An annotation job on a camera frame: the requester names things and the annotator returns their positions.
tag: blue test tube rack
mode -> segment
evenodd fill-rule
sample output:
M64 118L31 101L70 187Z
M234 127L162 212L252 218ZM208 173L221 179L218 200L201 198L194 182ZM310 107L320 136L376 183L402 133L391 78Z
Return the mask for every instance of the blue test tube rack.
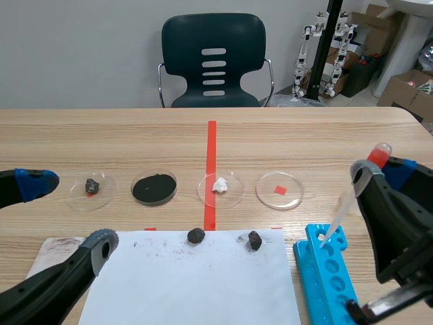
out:
M346 311L346 302L358 302L344 263L342 251L347 239L340 227L320 248L319 235L326 235L328 224L310 224L307 240L294 246L302 287L312 325L356 325Z

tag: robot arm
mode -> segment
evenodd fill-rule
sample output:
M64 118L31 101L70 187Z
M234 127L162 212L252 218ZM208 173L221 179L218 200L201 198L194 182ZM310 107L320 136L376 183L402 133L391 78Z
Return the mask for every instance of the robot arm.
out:
M390 157L382 172L372 175L357 201L378 282L394 279L401 287L364 305L349 301L347 311L358 325L375 324L421 300L433 308L433 171ZM357 171L351 173L357 179Z
M48 195L59 181L47 170L0 171L0 209ZM113 230L94 232L65 262L0 292L0 324L61 324L117 245Z
M302 35L302 41L299 49L299 56L296 59L296 69L294 75L294 82L292 93L295 97L304 97L304 92L300 90L302 81L306 74L306 52L309 48L309 41L311 37L320 37L322 32L326 28L326 22L329 14L327 12L319 12L316 15L316 23L314 25L305 26L304 34Z
M301 98L304 96L304 92L301 90L301 85L307 71L305 65L305 58L309 46L309 40L311 37L320 37L322 35L322 31L326 29L326 22L328 16L328 13L319 12L316 15L316 24L306 26L304 29L304 34L302 35L302 42L299 50L299 56L296 59L296 69L292 88L292 93L294 97ZM335 36L342 37L342 41L340 42L340 46L338 48L338 56L334 62L334 69L332 70L331 80L326 84L324 90L324 92L331 97L335 96L334 87L342 74L342 66L344 65L344 61L346 60L347 47L353 37L354 28L352 25L347 24L347 19L348 14L346 12L340 12L336 25Z
M331 97L334 97L336 92L334 91L334 87L336 86L338 79L340 78L342 71L343 71L343 65L346 61L347 56L347 47L350 43L350 40L353 37L353 29L354 27L350 24L347 24L347 13L341 12L340 17L337 21L337 27L335 35L337 37L341 37L342 40L340 42L340 46L338 47L338 55L337 58L334 61L334 68L332 69L331 79L329 82L325 85L325 94L330 95Z

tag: red tape line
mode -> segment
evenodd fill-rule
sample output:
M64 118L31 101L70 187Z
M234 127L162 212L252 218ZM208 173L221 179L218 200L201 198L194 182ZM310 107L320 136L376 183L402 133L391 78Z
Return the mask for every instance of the red tape line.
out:
M208 124L208 152L206 156L206 189L204 193L204 231L215 230L215 193L212 187L216 181L217 157L217 122Z

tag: transparent petri dish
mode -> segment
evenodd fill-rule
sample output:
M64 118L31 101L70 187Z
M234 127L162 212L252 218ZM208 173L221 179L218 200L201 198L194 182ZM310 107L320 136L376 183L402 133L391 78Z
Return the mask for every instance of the transparent petri dish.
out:
M176 194L177 180L170 171L146 171L134 178L131 193L134 199L147 207L168 203Z
M293 175L273 171L263 175L256 184L258 198L271 208L296 208L304 198L304 186Z
M223 193L213 192L214 182L222 177L227 181L227 191ZM213 173L206 175L197 185L197 193L204 204L212 208L227 209L234 207L244 196L244 184L233 173Z
M86 181L88 178L99 183L99 190L96 194L86 192ZM92 211L99 209L113 199L116 192L114 178L106 173L83 174L75 180L75 184L69 191L68 202L77 211Z

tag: dark rock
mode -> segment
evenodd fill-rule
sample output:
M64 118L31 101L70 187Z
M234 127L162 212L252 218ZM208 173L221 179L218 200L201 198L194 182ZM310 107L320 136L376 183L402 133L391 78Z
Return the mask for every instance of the dark rock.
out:
M188 232L188 241L192 242L193 244L198 244L199 242L202 242L203 238L205 237L205 233L200 228L195 228Z
M248 239L250 240L251 248L257 251L260 246L262 246L262 238L255 232L252 231L248 234Z
M99 183L91 178L86 181L86 192L89 194L96 194L99 191Z

